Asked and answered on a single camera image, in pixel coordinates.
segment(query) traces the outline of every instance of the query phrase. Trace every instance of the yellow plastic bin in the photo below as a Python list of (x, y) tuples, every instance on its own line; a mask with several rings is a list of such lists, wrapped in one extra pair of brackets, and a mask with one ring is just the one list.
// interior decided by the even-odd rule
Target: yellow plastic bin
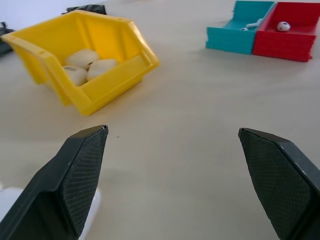
[[(64, 105), (91, 115), (130, 89), (159, 61), (136, 25), (128, 19), (76, 10), (2, 36), (24, 62), (37, 84), (52, 87)], [(82, 86), (75, 86), (62, 66), (82, 49), (119, 63)]]

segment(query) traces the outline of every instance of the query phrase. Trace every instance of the black object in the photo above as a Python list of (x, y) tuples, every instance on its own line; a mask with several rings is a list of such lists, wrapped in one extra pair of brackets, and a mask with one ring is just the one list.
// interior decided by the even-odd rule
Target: black object
[[(1, 22), (1, 26), (2, 27), (0, 27), (0, 37), (2, 35), (14, 32), (14, 30), (7, 28), (7, 24), (4, 21)], [(0, 56), (4, 55), (10, 51), (12, 51), (12, 48), (10, 47), (10, 45), (8, 43), (2, 41), (0, 38)]]
[(96, 5), (96, 4), (68, 7), (66, 9), (66, 12), (63, 14), (70, 13), (74, 10), (83, 10), (83, 11), (87, 11), (87, 12), (107, 15), (105, 6), (104, 5)]
[(70, 136), (0, 223), (0, 240), (77, 240), (95, 195), (108, 127)]
[(320, 239), (320, 171), (291, 141), (241, 128), (255, 192), (281, 240)]

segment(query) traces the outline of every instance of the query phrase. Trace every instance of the storage bin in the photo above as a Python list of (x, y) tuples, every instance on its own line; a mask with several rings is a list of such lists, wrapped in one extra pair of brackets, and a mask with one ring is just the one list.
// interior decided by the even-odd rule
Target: storage bin
[[(136, 25), (128, 19), (75, 10), (4, 35), (37, 84), (52, 87), (64, 105), (91, 115), (140, 82), (159, 61)], [(75, 86), (63, 70), (65, 59), (82, 49), (119, 63), (110, 71)]]
[(264, 19), (274, 6), (273, 1), (236, 1), (233, 18), (223, 27), (208, 27), (206, 48), (240, 54), (251, 54), (257, 27), (242, 31), (247, 24)]
[[(320, 3), (278, 2), (257, 31), (253, 54), (308, 62), (319, 15)], [(290, 30), (277, 31), (279, 22), (289, 23)]]

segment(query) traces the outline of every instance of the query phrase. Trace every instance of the textured gripper pad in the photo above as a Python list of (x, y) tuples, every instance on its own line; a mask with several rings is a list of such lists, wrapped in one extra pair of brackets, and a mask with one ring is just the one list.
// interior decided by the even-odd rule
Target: textured gripper pad
[(307, 210), (313, 190), (275, 143), (247, 131), (239, 137), (256, 194), (277, 235), (286, 240)]
[(94, 198), (100, 175), (107, 132), (88, 137), (61, 183), (61, 196), (76, 236), (80, 236)]

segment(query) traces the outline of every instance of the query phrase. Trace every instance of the teal tray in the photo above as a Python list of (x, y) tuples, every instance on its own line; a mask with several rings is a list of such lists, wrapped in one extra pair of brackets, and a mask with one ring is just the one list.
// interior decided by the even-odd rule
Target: teal tray
[(248, 31), (241, 29), (256, 23), (258, 19), (265, 20), (274, 6), (274, 1), (236, 1), (233, 18), (224, 27), (207, 28), (206, 48), (252, 54), (258, 27), (251, 27)]

